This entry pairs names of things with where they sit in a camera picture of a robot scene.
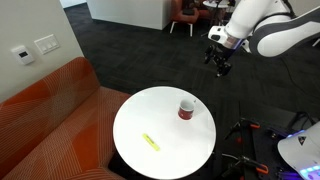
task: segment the brown chair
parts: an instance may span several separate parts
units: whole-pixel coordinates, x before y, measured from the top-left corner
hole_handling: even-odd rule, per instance
[[[172,33],[173,27],[176,23],[186,23],[190,25],[190,36],[192,37],[193,24],[197,22],[199,12],[197,8],[193,8],[194,15],[184,15],[182,13],[182,0],[172,0],[172,25],[170,34]]]
[[[195,3],[195,6],[199,11],[199,19],[211,20],[211,13],[208,8],[203,5],[203,1],[205,0],[198,0],[198,2]]]

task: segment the cable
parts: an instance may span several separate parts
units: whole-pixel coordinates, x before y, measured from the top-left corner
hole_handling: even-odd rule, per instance
[[[320,100],[320,97],[315,96],[315,95],[313,95],[313,94],[309,94],[309,93],[307,93],[304,89],[302,89],[300,86],[298,86],[297,83],[292,79],[292,75],[291,75],[291,73],[290,73],[290,70],[289,70],[289,67],[288,67],[287,63],[286,63],[282,58],[281,58],[281,61],[283,62],[283,64],[285,65],[285,67],[286,67],[286,69],[287,69],[287,71],[288,71],[289,78],[290,78],[290,81],[292,82],[292,84],[293,84],[296,88],[298,88],[301,92],[303,92],[305,95],[311,96],[311,97],[313,97],[313,98],[316,98],[317,100]]]
[[[233,156],[233,155],[231,155],[231,154],[224,154],[224,153],[222,153],[221,155],[224,156],[224,157],[232,158],[232,159],[238,161],[238,158],[235,157],[235,156]]]
[[[296,13],[293,11],[293,8],[290,4],[290,2],[288,0],[283,0],[283,2],[287,5],[287,7],[290,9],[290,15],[291,15],[291,18],[295,18],[297,17],[296,16]]]
[[[306,112],[299,111],[296,113],[294,118],[288,123],[287,128],[292,129],[293,125],[295,125],[298,121],[300,121],[303,117],[306,117]]]
[[[229,157],[229,158],[232,158],[232,159],[238,160],[238,158],[237,158],[237,157],[232,156],[232,155],[230,155],[230,154],[223,154],[223,153],[222,153],[222,156],[225,156],[225,157]]]
[[[308,120],[310,121],[311,125],[315,125],[316,124],[316,121],[312,119],[312,117],[308,114],[307,114],[307,117],[308,117]]]
[[[303,128],[304,128],[304,125],[307,123],[307,121],[308,121],[308,118],[306,119],[306,120],[304,120],[304,122],[302,123],[302,125],[301,125],[301,128],[300,128],[300,130],[303,130]]]

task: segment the sofa cushion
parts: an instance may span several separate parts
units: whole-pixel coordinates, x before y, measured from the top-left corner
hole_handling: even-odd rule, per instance
[[[100,87],[4,179],[121,179],[106,167],[114,118],[129,96]]]
[[[76,58],[1,103],[0,179],[99,86],[90,63]]]

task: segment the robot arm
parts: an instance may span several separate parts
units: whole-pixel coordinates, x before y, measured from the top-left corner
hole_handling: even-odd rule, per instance
[[[280,56],[292,47],[320,36],[320,6],[294,18],[287,0],[242,0],[226,26],[213,26],[208,38],[214,41],[205,54],[213,60],[217,76],[231,69],[227,60],[252,34],[249,49],[264,57]]]

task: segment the wall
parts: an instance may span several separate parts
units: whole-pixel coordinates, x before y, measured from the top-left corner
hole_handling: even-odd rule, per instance
[[[0,102],[83,56],[59,0],[1,1],[0,24]],[[50,34],[61,47],[42,55],[33,41]],[[10,52],[18,45],[25,45],[35,62],[19,64]]]
[[[320,6],[320,0],[289,0],[289,2],[298,16]]]
[[[162,30],[171,18],[171,0],[87,0],[92,19]]]
[[[86,0],[60,0],[60,3],[62,5],[63,8],[67,8],[70,6],[75,6],[78,4],[82,4],[87,2]]]

